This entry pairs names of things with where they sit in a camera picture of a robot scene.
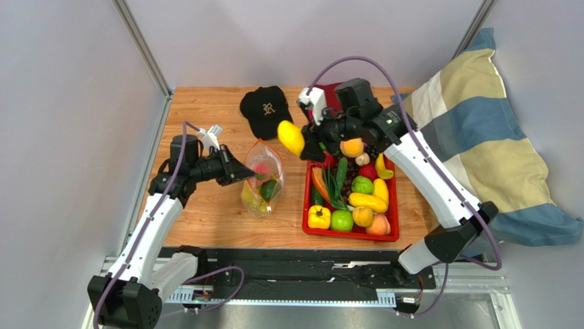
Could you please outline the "yellow mango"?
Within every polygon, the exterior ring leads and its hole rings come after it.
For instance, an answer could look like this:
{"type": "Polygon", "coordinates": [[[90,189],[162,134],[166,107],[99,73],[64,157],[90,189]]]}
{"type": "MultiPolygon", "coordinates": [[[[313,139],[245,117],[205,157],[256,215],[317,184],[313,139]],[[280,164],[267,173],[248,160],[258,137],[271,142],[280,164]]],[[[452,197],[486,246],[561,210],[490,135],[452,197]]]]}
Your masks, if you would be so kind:
{"type": "Polygon", "coordinates": [[[278,140],[292,154],[300,157],[304,150],[305,140],[302,130],[291,121],[281,121],[277,128],[278,140]]]}

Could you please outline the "pink peach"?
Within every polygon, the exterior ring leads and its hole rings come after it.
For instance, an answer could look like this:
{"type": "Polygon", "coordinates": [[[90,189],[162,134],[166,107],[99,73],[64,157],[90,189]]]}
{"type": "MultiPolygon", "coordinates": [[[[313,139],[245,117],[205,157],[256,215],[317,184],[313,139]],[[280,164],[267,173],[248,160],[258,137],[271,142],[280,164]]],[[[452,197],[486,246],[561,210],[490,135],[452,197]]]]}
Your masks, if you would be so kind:
{"type": "Polygon", "coordinates": [[[271,179],[271,171],[265,163],[257,163],[252,170],[255,172],[255,181],[257,185],[264,184],[271,179]]]}

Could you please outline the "yellow banana bunch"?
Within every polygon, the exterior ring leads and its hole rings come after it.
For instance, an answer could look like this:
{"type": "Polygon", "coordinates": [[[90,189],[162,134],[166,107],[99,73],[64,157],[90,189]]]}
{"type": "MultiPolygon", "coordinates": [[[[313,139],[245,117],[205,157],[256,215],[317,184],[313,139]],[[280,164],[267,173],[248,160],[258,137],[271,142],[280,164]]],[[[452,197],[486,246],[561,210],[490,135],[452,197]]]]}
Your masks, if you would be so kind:
{"type": "Polygon", "coordinates": [[[248,213],[254,217],[264,217],[270,214],[268,203],[261,197],[259,192],[247,182],[244,183],[241,191],[241,201],[248,213]]]}

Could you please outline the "clear orange zip top bag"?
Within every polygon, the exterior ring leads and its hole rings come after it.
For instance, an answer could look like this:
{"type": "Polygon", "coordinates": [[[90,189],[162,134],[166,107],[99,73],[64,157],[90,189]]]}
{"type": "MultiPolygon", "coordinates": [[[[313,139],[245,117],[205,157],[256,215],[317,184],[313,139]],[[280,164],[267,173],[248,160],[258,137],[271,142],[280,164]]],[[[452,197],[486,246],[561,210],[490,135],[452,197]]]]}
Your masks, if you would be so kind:
{"type": "Polygon", "coordinates": [[[244,181],[240,198],[248,213],[256,218],[272,214],[284,186],[282,158],[278,151],[258,139],[245,157],[254,175],[244,181]]]}

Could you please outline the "dark green avocado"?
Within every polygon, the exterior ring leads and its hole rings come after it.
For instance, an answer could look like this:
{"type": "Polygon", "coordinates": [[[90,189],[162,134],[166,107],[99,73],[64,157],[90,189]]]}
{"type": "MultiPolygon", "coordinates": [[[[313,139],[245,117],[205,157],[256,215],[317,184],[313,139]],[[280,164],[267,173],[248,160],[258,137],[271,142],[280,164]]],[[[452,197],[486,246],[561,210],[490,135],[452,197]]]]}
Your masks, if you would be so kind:
{"type": "Polygon", "coordinates": [[[263,183],[259,189],[260,196],[266,201],[271,201],[280,191],[280,182],[277,180],[268,180],[263,183]]]}

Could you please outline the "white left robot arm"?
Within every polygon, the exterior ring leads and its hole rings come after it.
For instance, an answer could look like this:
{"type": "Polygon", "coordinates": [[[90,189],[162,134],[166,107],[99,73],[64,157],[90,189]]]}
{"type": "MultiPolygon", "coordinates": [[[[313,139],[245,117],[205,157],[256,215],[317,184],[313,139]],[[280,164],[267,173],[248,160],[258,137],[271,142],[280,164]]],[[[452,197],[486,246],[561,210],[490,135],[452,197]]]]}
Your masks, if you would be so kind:
{"type": "Polygon", "coordinates": [[[88,283],[94,328],[154,328],[170,295],[185,282],[201,277],[198,267],[206,253],[198,247],[181,247],[161,268],[154,268],[171,227],[197,185],[214,180],[227,186],[255,174],[210,132],[203,138],[186,133],[175,136],[169,149],[121,255],[106,275],[93,276],[88,283]]]}

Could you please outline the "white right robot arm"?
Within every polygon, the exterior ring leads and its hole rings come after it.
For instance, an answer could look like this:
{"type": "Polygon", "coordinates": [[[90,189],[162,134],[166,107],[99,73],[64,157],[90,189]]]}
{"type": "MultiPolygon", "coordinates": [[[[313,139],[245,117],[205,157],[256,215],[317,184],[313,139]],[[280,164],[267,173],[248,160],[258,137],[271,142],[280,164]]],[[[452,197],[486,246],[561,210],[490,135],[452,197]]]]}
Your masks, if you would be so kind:
{"type": "Polygon", "coordinates": [[[392,261],[395,284],[412,283],[422,270],[438,262],[453,263],[475,238],[487,232],[489,222],[498,214],[496,205],[480,201],[463,187],[436,159],[412,118],[396,104],[383,107],[368,81],[354,78],[334,91],[341,105],[338,114],[326,105],[322,89],[304,88],[299,94],[299,107],[313,116],[302,128],[300,158],[323,162],[322,147],[332,149],[353,138],[375,147],[407,175],[439,222],[392,261]]]}

